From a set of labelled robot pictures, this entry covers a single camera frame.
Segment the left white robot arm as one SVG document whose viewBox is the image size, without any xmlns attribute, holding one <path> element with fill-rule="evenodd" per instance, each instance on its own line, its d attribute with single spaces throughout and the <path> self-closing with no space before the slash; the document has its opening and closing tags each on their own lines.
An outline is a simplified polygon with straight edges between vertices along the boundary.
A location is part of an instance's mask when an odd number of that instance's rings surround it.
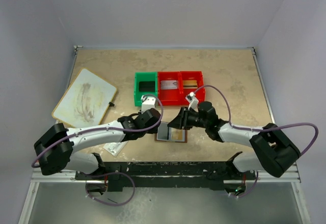
<svg viewBox="0 0 326 224">
<path fill-rule="evenodd" d="M 77 171 L 92 174 L 104 167 L 104 163 L 99 154 L 83 155 L 81 150 L 106 143 L 135 141 L 145 134 L 154 134 L 162 116 L 163 112 L 151 108 L 136 118 L 124 116 L 87 128 L 65 128 L 63 123 L 54 124 L 35 142 L 36 159 L 32 167 L 40 168 L 45 176 L 73 166 Z"/>
</svg>

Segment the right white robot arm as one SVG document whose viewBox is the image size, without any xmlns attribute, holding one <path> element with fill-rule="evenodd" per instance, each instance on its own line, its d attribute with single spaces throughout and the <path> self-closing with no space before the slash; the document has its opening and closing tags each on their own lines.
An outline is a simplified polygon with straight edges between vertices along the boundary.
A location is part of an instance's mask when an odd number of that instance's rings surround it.
<svg viewBox="0 0 326 224">
<path fill-rule="evenodd" d="M 301 157 L 297 146 L 276 125 L 269 123 L 264 127 L 231 126 L 216 114 L 211 102 L 204 101 L 198 110 L 182 107 L 178 115 L 168 123 L 168 127 L 189 130 L 204 128 L 213 141 L 236 143 L 251 147 L 251 153 L 239 153 L 231 161 L 239 172 L 266 171 L 274 177 L 281 177 L 295 161 Z"/>
</svg>

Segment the brown leather card holder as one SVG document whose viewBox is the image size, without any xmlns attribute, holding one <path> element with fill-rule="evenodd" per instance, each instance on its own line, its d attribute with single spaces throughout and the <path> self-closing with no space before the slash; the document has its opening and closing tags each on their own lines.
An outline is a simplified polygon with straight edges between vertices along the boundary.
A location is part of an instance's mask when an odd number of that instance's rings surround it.
<svg viewBox="0 0 326 224">
<path fill-rule="evenodd" d="M 172 143 L 187 143 L 187 132 L 185 130 L 179 130 L 169 127 L 169 140 L 168 141 L 158 141 L 156 139 L 156 134 L 154 139 L 157 142 L 172 142 Z"/>
</svg>

